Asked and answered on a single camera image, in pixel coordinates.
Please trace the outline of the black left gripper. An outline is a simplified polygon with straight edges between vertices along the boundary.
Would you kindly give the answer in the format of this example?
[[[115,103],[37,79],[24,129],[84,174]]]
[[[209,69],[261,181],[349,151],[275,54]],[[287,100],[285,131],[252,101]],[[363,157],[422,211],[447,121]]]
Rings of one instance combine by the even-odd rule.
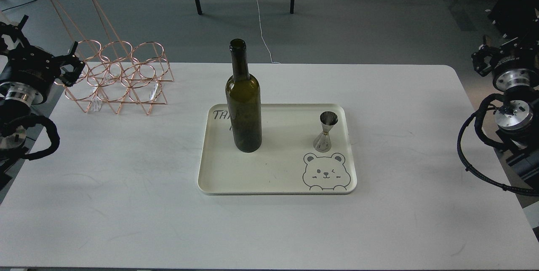
[[[74,42],[68,54],[54,57],[37,47],[19,46],[6,54],[8,63],[1,73],[0,83],[23,83],[40,93],[49,93],[53,83],[72,87],[85,67],[75,55],[77,47],[78,42]]]

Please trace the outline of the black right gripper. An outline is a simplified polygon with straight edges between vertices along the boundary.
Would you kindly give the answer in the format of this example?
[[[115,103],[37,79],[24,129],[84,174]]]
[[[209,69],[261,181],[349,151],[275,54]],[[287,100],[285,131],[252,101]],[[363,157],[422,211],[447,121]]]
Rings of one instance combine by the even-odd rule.
[[[514,38],[498,48],[488,45],[486,36],[483,39],[478,51],[471,55],[474,71],[479,75],[498,78],[510,70],[527,70],[538,77],[537,39]]]

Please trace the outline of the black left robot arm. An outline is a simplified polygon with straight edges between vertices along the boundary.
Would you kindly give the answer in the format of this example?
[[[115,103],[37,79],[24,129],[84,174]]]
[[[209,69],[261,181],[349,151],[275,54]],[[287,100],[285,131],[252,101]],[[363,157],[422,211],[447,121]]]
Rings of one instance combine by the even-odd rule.
[[[85,64],[75,54],[77,47],[74,42],[68,54],[53,56],[23,42],[11,50],[6,43],[1,44],[1,54],[8,58],[1,73],[1,187],[11,181],[7,170],[17,161],[42,159],[58,150],[60,136],[55,123],[31,108],[46,102],[55,81],[71,87],[79,79]],[[50,146],[29,153],[27,130],[37,125],[44,127]]]

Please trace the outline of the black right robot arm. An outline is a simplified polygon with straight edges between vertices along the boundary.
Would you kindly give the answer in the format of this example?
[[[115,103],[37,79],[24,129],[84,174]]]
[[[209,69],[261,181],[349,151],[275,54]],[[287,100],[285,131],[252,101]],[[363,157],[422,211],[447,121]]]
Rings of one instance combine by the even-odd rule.
[[[466,171],[482,181],[521,196],[538,196],[538,35],[523,35],[498,48],[487,37],[471,55],[474,71],[493,77],[496,93],[485,97],[463,123],[457,136],[457,154]],[[499,152],[509,151],[506,163],[528,187],[508,186],[477,170],[464,156],[462,137],[474,124],[477,137]]]

